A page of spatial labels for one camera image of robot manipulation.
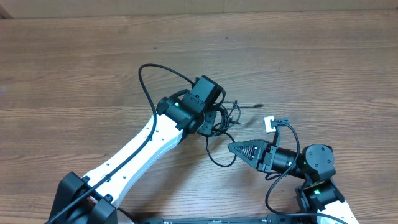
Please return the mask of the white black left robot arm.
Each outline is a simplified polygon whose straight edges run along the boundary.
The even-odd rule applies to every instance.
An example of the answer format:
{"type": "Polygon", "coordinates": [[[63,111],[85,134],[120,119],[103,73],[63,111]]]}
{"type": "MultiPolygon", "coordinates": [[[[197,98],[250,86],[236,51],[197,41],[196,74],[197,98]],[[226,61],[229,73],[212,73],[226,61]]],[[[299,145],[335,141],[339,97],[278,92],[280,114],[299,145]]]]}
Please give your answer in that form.
{"type": "Polygon", "coordinates": [[[59,183],[49,223],[131,223],[119,206],[156,160],[203,126],[224,89],[206,76],[191,89],[162,98],[144,128],[120,151],[83,177],[74,172],[59,183]]]}

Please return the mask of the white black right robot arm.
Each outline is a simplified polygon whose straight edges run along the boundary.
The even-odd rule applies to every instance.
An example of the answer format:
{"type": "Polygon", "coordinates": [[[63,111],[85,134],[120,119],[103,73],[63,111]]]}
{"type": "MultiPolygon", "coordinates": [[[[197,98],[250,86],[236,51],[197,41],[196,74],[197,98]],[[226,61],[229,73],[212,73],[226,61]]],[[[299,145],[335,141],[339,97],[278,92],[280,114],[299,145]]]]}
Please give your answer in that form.
{"type": "Polygon", "coordinates": [[[294,152],[263,140],[233,142],[230,152],[259,172],[277,172],[303,179],[295,189],[298,213],[274,212],[268,223],[349,223],[358,224],[332,177],[336,174],[330,146],[313,144],[294,152]]]}

